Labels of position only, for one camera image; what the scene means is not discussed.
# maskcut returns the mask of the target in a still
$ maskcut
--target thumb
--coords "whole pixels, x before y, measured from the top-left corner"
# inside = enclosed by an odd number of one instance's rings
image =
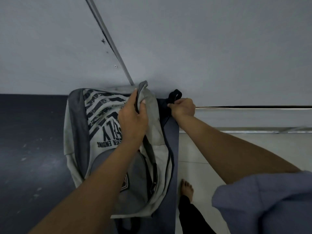
[[[176,106],[176,104],[167,104],[167,107],[171,108],[171,110],[173,110]]]
[[[147,118],[145,99],[143,99],[142,102],[140,103],[139,115],[140,117]]]

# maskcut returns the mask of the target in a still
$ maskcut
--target backpack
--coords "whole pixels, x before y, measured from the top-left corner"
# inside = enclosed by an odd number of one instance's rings
[[[129,165],[111,218],[151,216],[164,199],[173,171],[173,156],[160,123],[171,111],[159,114],[155,96],[141,82],[135,108],[146,101],[149,126],[139,151]],[[114,151],[122,140],[118,112],[135,86],[106,90],[77,89],[67,100],[64,121],[64,154],[78,187]],[[172,103],[181,98],[171,93]]]

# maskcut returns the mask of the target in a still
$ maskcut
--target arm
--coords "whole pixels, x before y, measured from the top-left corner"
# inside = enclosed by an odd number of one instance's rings
[[[258,173],[295,173],[296,166],[257,145],[222,133],[194,117],[189,98],[168,104],[172,116],[189,135],[205,159],[226,183]]]
[[[102,165],[30,233],[99,233],[109,220],[128,166],[148,128],[145,101],[135,112],[135,90],[119,111],[122,142]]]

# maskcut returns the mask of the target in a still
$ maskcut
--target hand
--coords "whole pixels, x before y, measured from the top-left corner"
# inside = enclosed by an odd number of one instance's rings
[[[138,90],[130,95],[125,106],[119,111],[118,120],[122,133],[122,142],[134,146],[138,150],[148,129],[149,119],[146,113],[145,100],[140,104],[140,113],[135,111],[135,100]]]
[[[178,122],[183,116],[194,116],[195,105],[190,98],[181,98],[174,102],[174,104],[168,104],[171,108],[171,115]]]

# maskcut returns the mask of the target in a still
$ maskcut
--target forearm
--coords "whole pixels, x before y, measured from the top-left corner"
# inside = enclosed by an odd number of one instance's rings
[[[74,192],[30,233],[97,233],[109,220],[137,146],[121,143]]]
[[[193,116],[181,117],[177,122],[227,184],[252,174],[300,171],[274,153],[222,133]]]

